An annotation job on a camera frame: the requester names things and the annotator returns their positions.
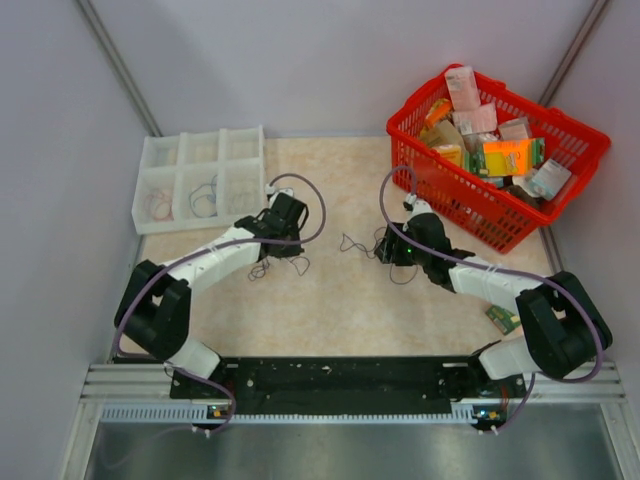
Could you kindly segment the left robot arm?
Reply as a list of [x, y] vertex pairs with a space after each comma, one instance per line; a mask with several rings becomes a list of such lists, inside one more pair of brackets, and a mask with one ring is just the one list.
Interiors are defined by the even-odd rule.
[[266, 257], [290, 258], [303, 252], [300, 230], [307, 205], [291, 189], [275, 193], [269, 206], [255, 216], [237, 220], [201, 254], [191, 253], [171, 263], [145, 260], [131, 274], [114, 318], [114, 326], [157, 360], [192, 374], [192, 384], [205, 396], [226, 387], [221, 358], [191, 337], [190, 313], [195, 296], [231, 273]]

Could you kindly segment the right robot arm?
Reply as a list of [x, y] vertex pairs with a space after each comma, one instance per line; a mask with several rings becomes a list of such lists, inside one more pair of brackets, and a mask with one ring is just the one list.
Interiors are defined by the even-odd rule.
[[454, 249], [431, 211], [413, 210], [405, 224], [388, 221], [387, 226], [393, 253], [421, 267], [432, 283], [519, 317], [522, 334], [484, 348], [477, 354], [479, 363], [467, 370], [474, 393], [490, 395], [513, 375], [541, 373], [578, 383], [600, 372], [612, 333], [577, 276], [561, 271], [542, 277]]

